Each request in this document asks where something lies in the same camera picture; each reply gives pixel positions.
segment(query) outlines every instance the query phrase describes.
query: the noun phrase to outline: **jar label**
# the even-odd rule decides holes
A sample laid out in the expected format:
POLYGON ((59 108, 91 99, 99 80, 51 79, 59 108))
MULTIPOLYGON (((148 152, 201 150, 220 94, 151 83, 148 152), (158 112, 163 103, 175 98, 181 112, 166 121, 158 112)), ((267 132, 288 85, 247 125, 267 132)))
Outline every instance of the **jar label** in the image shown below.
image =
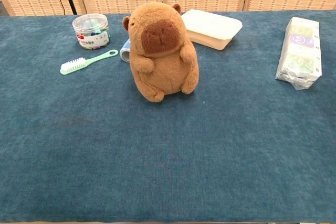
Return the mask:
POLYGON ((107 31, 102 32, 101 34, 92 35, 92 36, 82 36, 77 35, 78 41, 82 46, 86 47, 100 47, 109 42, 109 36, 107 31))

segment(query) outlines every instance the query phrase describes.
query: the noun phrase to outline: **plush arm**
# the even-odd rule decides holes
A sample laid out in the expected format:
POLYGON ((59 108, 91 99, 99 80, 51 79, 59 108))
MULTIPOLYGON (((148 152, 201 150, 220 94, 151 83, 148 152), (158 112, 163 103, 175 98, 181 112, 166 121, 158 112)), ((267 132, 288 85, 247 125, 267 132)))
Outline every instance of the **plush arm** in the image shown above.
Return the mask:
POLYGON ((154 61, 132 52, 131 61, 136 70, 141 73, 150 73, 154 70, 154 61))
POLYGON ((185 63, 191 63, 196 58, 196 50, 193 43, 186 39, 181 48, 180 56, 185 63))

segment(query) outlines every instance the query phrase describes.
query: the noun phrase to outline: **white bristles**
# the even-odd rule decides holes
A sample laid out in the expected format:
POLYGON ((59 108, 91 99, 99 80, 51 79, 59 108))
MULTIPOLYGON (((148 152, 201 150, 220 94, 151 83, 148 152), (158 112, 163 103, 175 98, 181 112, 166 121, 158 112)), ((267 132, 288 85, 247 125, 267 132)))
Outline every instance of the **white bristles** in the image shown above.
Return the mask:
POLYGON ((61 65, 61 70, 63 71, 71 71, 77 68, 80 68, 85 65, 85 58, 78 58, 75 60, 68 61, 67 63, 63 63, 61 65))

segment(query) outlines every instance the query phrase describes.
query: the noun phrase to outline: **white plastic container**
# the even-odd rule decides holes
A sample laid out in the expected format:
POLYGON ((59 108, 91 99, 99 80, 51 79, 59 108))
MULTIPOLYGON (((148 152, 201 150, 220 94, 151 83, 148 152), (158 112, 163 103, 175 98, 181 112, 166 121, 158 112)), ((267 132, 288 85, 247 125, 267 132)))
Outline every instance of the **white plastic container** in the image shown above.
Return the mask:
POLYGON ((85 49, 99 49, 107 46, 111 41, 108 20, 103 14, 79 16, 72 22, 72 26, 79 44, 85 49))
POLYGON ((187 35, 193 42, 222 50, 241 30, 240 20, 190 9, 182 16, 187 35))

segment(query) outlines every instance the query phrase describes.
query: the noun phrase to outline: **capybara plush toy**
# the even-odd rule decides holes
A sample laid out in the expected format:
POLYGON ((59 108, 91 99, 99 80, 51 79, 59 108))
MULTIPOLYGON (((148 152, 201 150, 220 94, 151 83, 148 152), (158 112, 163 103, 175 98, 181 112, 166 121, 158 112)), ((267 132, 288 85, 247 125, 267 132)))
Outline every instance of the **capybara plush toy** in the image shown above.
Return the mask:
POLYGON ((197 55, 186 35, 178 4, 143 4, 130 17, 124 17, 122 24, 131 41, 134 81, 147 100, 161 102, 166 94, 195 90, 197 55))

